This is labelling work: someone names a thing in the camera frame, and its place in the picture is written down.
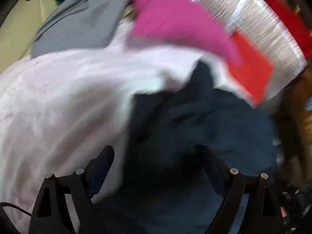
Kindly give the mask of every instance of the magenta cloth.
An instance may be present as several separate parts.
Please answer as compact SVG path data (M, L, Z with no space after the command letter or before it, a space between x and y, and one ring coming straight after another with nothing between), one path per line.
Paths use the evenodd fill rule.
M196 47L240 64L236 44L208 11L190 0L133 0L138 18L132 36Z

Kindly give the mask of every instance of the beige surface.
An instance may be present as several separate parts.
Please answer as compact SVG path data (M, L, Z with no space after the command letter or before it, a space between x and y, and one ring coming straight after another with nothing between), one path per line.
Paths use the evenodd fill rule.
M57 7L55 0L19 0L0 28L0 73L30 54L41 24Z

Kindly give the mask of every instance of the round bolt head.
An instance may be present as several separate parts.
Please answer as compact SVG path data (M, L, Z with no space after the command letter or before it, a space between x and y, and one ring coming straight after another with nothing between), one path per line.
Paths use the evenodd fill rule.
M83 168L78 168L77 170L76 170L76 174L78 174L78 175L80 175L80 174L82 174L82 173L84 173L85 172L85 170L83 169Z
M230 169L230 173L232 173L232 174L238 174L238 170L236 169L236 168L231 168Z
M264 179L268 179L269 176L266 173L261 173L261 177L264 178Z
M48 174L46 175L46 178L47 178L47 179L50 179L50 178L52 178L52 176L53 176L52 173L48 173Z

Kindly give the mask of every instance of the dark red cloth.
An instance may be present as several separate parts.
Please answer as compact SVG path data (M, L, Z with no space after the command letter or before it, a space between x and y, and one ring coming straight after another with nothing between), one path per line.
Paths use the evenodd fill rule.
M309 35L309 30L301 20L299 15L295 15L285 4L280 0L265 0L265 2L275 11L285 26L290 31L291 35L297 41L304 56L307 58L312 54L312 37Z
M235 66L231 62L227 62L229 71L252 95L253 102L259 105L271 78L273 65L242 34L235 32L231 38L241 53L243 63L241 66Z

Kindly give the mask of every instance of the white cloth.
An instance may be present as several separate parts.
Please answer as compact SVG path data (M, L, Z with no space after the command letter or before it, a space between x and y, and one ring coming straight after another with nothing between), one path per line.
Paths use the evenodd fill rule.
M26 57L0 75L0 201L31 212L47 173L69 175L108 144L115 160L100 196L118 188L133 95L179 90L204 54L161 41L133 40L129 47L132 27L123 22L105 49ZM218 88L248 95L220 58L204 60ZM29 217L9 214L27 233Z

